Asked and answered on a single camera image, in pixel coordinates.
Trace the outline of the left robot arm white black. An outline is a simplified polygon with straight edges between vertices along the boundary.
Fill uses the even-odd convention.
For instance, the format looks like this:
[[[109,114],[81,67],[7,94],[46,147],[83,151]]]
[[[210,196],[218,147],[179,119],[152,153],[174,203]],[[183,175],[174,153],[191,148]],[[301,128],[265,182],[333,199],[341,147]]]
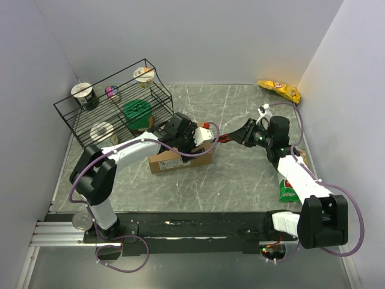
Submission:
[[[152,155],[173,151],[187,162],[203,154],[200,145],[214,137],[209,123],[195,123],[178,112],[170,120],[155,125],[138,137],[124,143],[99,148],[86,147],[70,175],[71,193],[81,195],[81,203],[91,214],[96,234],[106,242],[119,235],[120,221],[109,196],[116,173],[131,164]]]

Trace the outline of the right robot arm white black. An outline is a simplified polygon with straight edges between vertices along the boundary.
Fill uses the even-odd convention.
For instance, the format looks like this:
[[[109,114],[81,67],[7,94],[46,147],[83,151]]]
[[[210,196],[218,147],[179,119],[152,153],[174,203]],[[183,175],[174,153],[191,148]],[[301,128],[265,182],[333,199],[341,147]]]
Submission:
[[[227,139],[246,147],[260,146],[267,159],[290,183],[302,204],[299,214],[276,211],[263,224],[263,234],[270,240],[284,232],[297,237],[306,249],[340,246],[348,241],[348,203],[317,183],[303,168],[303,160],[289,145],[289,119],[273,116],[264,127],[248,119],[243,127],[227,135]]]

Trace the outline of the red black utility knife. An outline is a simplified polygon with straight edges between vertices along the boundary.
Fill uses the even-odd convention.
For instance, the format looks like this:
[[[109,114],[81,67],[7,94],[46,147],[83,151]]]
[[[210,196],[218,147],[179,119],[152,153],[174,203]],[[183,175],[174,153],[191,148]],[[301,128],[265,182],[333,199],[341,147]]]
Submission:
[[[227,143],[229,141],[232,141],[232,139],[229,137],[228,134],[223,134],[223,135],[219,136],[219,138],[218,138],[219,143]]]

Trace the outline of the brown cardboard express box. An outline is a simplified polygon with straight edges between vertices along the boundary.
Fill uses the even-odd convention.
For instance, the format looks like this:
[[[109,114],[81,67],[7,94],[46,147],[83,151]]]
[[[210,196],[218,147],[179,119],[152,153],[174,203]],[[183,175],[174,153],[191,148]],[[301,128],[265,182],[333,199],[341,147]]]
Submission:
[[[154,133],[159,140],[169,146],[178,132],[183,132],[188,126],[197,126],[198,123],[192,120],[170,120],[162,126],[156,126],[149,131]],[[204,152],[198,154],[180,155],[177,152],[168,150],[161,146],[161,150],[156,155],[148,157],[150,171],[152,174],[177,170],[179,168],[189,168],[210,164],[212,162],[212,152],[209,149],[212,143],[205,143],[198,148],[203,148]]]

